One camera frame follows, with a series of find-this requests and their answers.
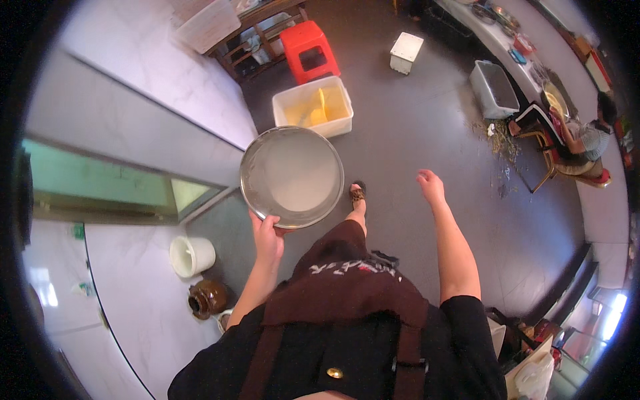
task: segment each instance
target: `plastic bag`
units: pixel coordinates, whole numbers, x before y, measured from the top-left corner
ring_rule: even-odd
[[[553,372],[554,358],[547,353],[539,362],[531,362],[522,367],[514,378],[516,388],[521,396],[527,396],[531,400],[544,400]]]

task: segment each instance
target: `hand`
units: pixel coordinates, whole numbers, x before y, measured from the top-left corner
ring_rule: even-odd
[[[291,230],[273,227],[273,224],[280,221],[280,217],[269,215],[262,221],[251,210],[249,210],[249,217],[253,225],[253,239],[257,253],[255,263],[277,268],[284,253],[284,235]]]
[[[549,107],[549,113],[553,114],[556,118],[558,118],[561,121],[564,120],[564,118],[562,118],[560,115],[560,111],[558,111],[558,109],[555,107]]]
[[[432,209],[447,203],[444,198],[444,185],[431,170],[418,170],[418,176],[415,180],[420,184],[422,195]]]

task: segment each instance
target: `gold button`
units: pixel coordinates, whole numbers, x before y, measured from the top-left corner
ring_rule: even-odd
[[[329,368],[326,370],[326,374],[335,379],[342,379],[342,371],[338,368]]]

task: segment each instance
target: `brown ceramic jar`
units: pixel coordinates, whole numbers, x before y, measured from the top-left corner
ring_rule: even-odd
[[[189,288],[189,307],[198,319],[223,312],[227,306],[227,290],[214,280],[203,279]]]

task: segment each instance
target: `glass door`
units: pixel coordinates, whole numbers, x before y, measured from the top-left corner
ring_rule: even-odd
[[[176,225],[224,189],[103,161],[33,140],[23,140],[22,147],[31,167],[35,218]]]

